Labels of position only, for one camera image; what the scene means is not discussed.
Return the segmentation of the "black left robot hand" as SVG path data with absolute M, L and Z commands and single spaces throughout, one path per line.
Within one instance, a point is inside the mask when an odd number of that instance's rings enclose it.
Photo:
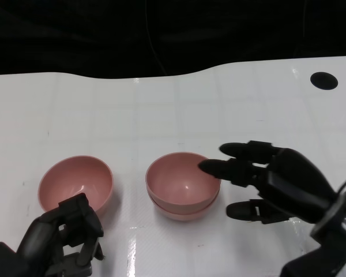
M 28 264 L 25 276 L 91 276 L 91 261 L 104 259 L 104 231 L 84 193 L 36 218 L 17 249 Z

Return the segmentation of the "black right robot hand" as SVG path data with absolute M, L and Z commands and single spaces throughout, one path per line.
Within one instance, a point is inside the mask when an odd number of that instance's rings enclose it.
M 337 199 L 321 171 L 296 150 L 261 141 L 226 143 L 219 150 L 230 159 L 206 159 L 199 169 L 236 186 L 251 185 L 259 195 L 228 205 L 232 219 L 271 224 L 297 217 L 315 224 Z

